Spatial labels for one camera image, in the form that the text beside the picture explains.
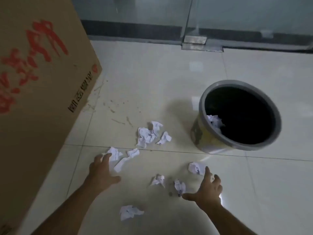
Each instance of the tile floor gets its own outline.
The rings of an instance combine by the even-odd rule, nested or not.
[[[201,177],[190,174],[187,165],[200,160],[220,175],[223,205],[256,233],[311,234],[313,55],[234,49],[212,53],[128,42],[92,45],[103,72],[19,234],[29,235],[82,184],[95,155],[110,146],[124,155],[135,148],[137,128],[151,120],[163,123],[173,140],[150,144],[125,164],[121,183],[97,197],[80,234],[217,234],[193,203],[169,196],[175,178],[185,181],[187,191],[196,191]],[[283,125],[271,146],[224,155],[194,147],[189,138],[197,115],[194,99],[223,79],[250,83],[276,103]],[[148,186],[157,173],[165,175],[166,189]],[[128,204],[145,214],[121,222],[119,209]]]

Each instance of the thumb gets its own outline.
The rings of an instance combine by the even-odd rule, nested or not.
[[[117,184],[120,182],[120,180],[121,180],[120,176],[112,176],[111,177],[112,184]]]
[[[185,194],[182,194],[182,198],[185,200],[189,200],[189,201],[195,201],[196,200],[196,194],[185,193]]]

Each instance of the red heart logo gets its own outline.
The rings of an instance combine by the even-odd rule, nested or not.
[[[96,64],[92,65],[92,71],[93,71],[94,73],[97,73],[97,72],[98,72],[98,68],[97,68],[97,65],[96,65]]]

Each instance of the cardboard box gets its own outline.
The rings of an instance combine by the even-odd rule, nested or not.
[[[0,8],[0,233],[6,234],[35,198],[102,68],[70,0],[0,0]]]

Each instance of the red chinese characters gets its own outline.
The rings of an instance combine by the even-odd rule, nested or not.
[[[60,57],[57,51],[56,44],[61,48],[65,55],[68,55],[68,50],[61,39],[53,31],[53,24],[49,21],[41,20],[40,22],[33,22],[33,30],[26,30],[26,37],[30,45],[30,50],[26,60],[21,57],[21,53],[17,48],[11,49],[8,57],[1,57],[1,63],[15,69],[15,72],[21,77],[18,81],[18,86],[23,86],[29,80],[36,81],[38,76],[33,73],[33,69],[38,65],[34,59],[37,53],[43,55],[46,62],[51,62],[49,52],[41,45],[42,36],[46,36],[51,47]],[[20,88],[10,86],[8,73],[2,72],[0,75],[0,113],[10,111],[10,105],[15,102],[15,99],[10,93],[19,94]]]

